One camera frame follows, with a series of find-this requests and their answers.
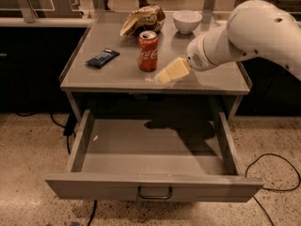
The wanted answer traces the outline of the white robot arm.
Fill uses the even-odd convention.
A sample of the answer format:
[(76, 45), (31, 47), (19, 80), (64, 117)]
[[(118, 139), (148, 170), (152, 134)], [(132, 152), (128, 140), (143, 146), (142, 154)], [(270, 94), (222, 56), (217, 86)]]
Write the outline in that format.
[(187, 58), (177, 57), (154, 76), (157, 83), (205, 72), (228, 62), (262, 57), (301, 80), (301, 28), (288, 12), (262, 0), (236, 7), (227, 22), (193, 39)]

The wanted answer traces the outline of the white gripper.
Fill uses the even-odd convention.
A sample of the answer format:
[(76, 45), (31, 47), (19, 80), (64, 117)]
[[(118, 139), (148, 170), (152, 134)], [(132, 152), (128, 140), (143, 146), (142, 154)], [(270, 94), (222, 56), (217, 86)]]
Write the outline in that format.
[(154, 82), (165, 84), (183, 78), (190, 73), (190, 66), (198, 72), (214, 69), (215, 65), (206, 57), (204, 39), (205, 34), (194, 38), (187, 46), (188, 62), (181, 57), (175, 58), (154, 76)]

